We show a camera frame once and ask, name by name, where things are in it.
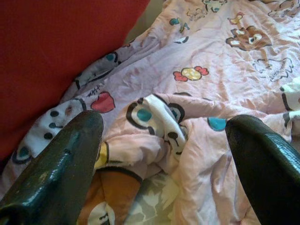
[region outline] black dot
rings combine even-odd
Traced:
[[[143,104],[144,99],[141,97],[137,100],[138,104],[142,105]]]
[[[170,133],[168,133],[168,137],[175,140],[176,138],[178,138],[178,134],[175,132],[170,132]]]
[[[56,117],[56,116],[58,116],[58,115],[59,115],[58,111],[52,111],[52,112],[50,113],[50,116],[52,116],[52,117]]]
[[[53,135],[51,133],[46,133],[46,134],[44,134],[44,138],[47,140],[50,140],[53,138]]]
[[[50,124],[49,124],[49,127],[50,127],[50,128],[56,128],[56,125],[55,125],[55,123],[50,123]]]

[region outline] brown patch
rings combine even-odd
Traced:
[[[272,45],[269,37],[254,26],[249,26],[247,29],[231,30],[233,37],[226,39],[226,43],[231,47],[238,47],[244,51],[258,50],[265,46]]]
[[[65,115],[66,115],[66,116],[69,116],[69,115],[71,115],[71,113],[72,113],[72,107],[69,106],[69,107],[65,110]]]

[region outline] cartoon eye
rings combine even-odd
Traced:
[[[159,119],[143,105],[132,103],[128,107],[126,118],[136,128],[148,129],[151,135],[158,137],[164,136],[164,129]]]
[[[261,34],[254,34],[253,37],[249,37],[249,43],[251,45],[256,44],[260,39],[262,39]]]

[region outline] cartoon face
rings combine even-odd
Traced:
[[[269,78],[274,82],[283,77],[288,77],[293,72],[293,63],[290,58],[283,60],[257,60],[252,64],[253,68],[260,74],[261,78]]]
[[[206,8],[197,8],[196,10],[188,9],[187,16],[189,17],[190,21],[197,21],[200,18],[204,18],[207,15]]]
[[[202,0],[202,2],[205,4],[206,10],[211,10],[212,12],[216,13],[220,10],[222,5],[227,3],[227,0]]]
[[[269,37],[254,26],[250,26],[247,29],[233,29],[231,32],[233,37],[226,39],[226,43],[231,47],[238,47],[244,51],[251,51],[272,45]]]
[[[209,72],[207,68],[195,67],[195,68],[183,68],[181,72],[175,71],[173,73],[174,79],[176,81],[186,82],[187,80],[197,81],[200,80],[202,76],[208,75]]]
[[[166,104],[164,100],[156,96],[158,100],[165,103],[165,109],[172,113],[177,123],[183,120],[185,115],[183,108],[175,103]],[[147,105],[143,104],[143,98],[132,103],[126,113],[127,120],[136,128],[148,129],[151,135],[163,137],[165,135],[163,124],[155,114],[151,112]]]
[[[187,130],[180,127],[185,112],[176,104],[167,104],[160,96],[150,95],[133,102],[127,109],[126,119],[138,129],[163,138],[170,144],[176,159],[181,155],[186,142]]]

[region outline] bedding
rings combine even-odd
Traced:
[[[121,223],[127,214],[128,223],[159,223],[155,215],[166,207],[166,223],[258,224],[224,129],[233,116],[249,114],[289,142],[292,129],[299,136],[299,8],[298,0],[165,1],[145,33],[86,68],[35,122],[4,169],[1,196],[63,126],[96,110],[104,119],[95,164],[101,176],[81,224]],[[134,200],[161,170],[177,186],[173,200],[157,195],[159,185]],[[102,185],[107,171],[112,184]],[[143,215],[145,202],[151,215]]]

